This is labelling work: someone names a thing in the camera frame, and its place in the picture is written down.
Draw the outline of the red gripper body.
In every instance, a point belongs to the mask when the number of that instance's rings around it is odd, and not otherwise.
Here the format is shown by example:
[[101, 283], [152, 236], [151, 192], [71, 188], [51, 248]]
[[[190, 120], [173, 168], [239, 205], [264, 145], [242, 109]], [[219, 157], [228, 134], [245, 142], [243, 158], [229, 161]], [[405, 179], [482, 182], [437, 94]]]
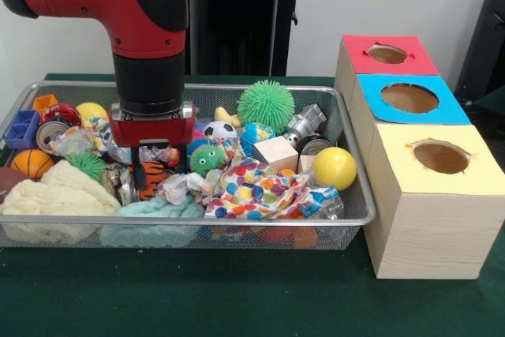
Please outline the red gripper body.
[[122, 120], [110, 114], [110, 130], [119, 147], [167, 143], [172, 147], [189, 144], [193, 139], [195, 116], [182, 119]]

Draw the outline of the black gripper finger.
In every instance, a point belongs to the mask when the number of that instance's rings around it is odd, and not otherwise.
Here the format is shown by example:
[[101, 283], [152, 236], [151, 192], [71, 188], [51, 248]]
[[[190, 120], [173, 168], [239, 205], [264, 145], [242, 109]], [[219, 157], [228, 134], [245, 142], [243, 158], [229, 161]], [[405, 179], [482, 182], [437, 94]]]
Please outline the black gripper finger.
[[187, 146], [185, 144], [175, 147], [179, 153], [178, 165], [176, 167], [178, 174], [187, 174], [189, 172], [189, 160]]
[[140, 161], [139, 148], [131, 148], [133, 179], [138, 190], [145, 190], [145, 171]]

